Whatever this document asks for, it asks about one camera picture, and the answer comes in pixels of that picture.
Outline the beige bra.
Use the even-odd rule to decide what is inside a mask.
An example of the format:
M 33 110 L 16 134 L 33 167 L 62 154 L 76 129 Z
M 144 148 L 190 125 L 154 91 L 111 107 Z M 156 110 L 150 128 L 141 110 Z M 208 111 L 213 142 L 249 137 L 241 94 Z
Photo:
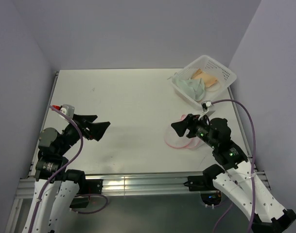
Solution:
M 213 75 L 210 75 L 201 69 L 198 69 L 193 75 L 191 76 L 193 80 L 201 79 L 204 82 L 205 90 L 209 92 L 215 92 L 221 88 L 221 84 L 217 80 L 217 78 Z

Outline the mint green bra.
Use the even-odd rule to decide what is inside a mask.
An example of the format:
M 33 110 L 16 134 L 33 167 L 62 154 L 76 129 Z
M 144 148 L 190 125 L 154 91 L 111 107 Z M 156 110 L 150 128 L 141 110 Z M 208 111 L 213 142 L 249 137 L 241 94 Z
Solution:
M 200 101 L 205 95 L 205 82 L 202 78 L 181 80 L 176 76 L 168 78 L 186 96 L 194 101 Z

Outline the white mesh laundry bag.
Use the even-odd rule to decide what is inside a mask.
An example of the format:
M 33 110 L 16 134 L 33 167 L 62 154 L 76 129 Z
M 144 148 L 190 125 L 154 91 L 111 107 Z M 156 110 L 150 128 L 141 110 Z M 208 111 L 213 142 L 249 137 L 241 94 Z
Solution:
M 171 124 L 169 124 L 164 133 L 164 141 L 169 147 L 177 150 L 196 150 L 204 145 L 204 142 L 198 137 L 187 138 L 189 132 L 190 130 L 187 129 L 184 136 L 179 137 Z

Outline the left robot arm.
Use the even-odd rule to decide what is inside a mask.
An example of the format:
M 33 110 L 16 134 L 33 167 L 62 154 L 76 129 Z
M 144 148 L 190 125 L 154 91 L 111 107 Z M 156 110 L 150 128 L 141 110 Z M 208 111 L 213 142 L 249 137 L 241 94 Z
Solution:
M 85 173 L 67 169 L 65 154 L 84 138 L 99 141 L 103 137 L 110 122 L 96 123 L 96 118 L 73 114 L 62 132 L 50 127 L 40 133 L 33 200 L 24 233 L 59 232 L 74 197 L 87 193 Z

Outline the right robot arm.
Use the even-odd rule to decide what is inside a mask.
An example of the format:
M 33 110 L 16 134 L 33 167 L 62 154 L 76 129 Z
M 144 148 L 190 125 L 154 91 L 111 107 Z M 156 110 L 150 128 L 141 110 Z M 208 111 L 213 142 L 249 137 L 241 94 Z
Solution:
M 216 164 L 203 171 L 203 185 L 225 194 L 252 220 L 255 233 L 281 233 L 296 220 L 296 214 L 286 209 L 270 193 L 256 173 L 243 150 L 231 140 L 231 129 L 225 118 L 188 114 L 171 127 L 179 137 L 198 137 L 213 151 Z

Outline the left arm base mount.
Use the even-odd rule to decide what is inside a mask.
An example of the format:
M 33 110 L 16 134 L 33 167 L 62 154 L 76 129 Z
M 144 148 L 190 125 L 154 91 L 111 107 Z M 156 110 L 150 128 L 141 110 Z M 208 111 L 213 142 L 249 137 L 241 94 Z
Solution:
M 78 192 L 70 204 L 72 209 L 86 208 L 90 203 L 90 196 L 82 196 L 83 194 L 101 194 L 103 187 L 103 179 L 88 179 L 82 190 Z

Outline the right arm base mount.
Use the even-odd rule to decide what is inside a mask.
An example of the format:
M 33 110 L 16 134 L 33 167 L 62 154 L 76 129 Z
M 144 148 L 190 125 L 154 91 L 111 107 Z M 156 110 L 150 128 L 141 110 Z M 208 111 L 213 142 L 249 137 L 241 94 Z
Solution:
M 213 186 L 212 179 L 206 175 L 188 176 L 183 185 L 190 192 L 199 192 L 205 206 L 213 208 L 222 202 L 221 191 Z

